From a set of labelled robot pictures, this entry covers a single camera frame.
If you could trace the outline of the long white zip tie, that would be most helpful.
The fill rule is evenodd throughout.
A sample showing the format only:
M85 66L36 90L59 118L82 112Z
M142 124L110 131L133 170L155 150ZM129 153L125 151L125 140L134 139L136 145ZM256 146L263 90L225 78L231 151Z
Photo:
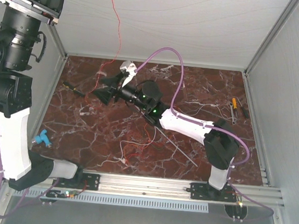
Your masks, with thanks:
M135 142L135 147L139 150L142 159L148 162L176 161L179 165L191 164L198 167L196 162L185 154L163 130L148 124L143 128L142 142Z

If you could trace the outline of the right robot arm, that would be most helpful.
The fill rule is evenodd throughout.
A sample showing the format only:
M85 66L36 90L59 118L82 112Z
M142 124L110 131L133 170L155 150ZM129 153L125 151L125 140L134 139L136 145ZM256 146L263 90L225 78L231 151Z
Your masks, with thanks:
M103 88L95 89L94 94L103 104L119 99L136 106L143 117L152 126L167 131L178 132L201 143L211 164L207 195L219 200L225 194L225 185L229 167L239 149L239 142L230 134L227 123L199 120L181 115L163 103L162 92L155 81L147 80L138 86L125 84L126 77L119 73L111 78L102 78Z

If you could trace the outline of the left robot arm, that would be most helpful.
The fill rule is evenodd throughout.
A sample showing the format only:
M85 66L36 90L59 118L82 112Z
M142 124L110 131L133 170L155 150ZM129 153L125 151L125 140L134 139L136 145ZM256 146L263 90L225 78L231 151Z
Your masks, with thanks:
M64 0L0 0L0 182L17 191L49 178L65 179L71 188L84 181L76 164L42 157L28 146L27 125L32 106L29 59L36 43L46 44L40 25L58 23Z

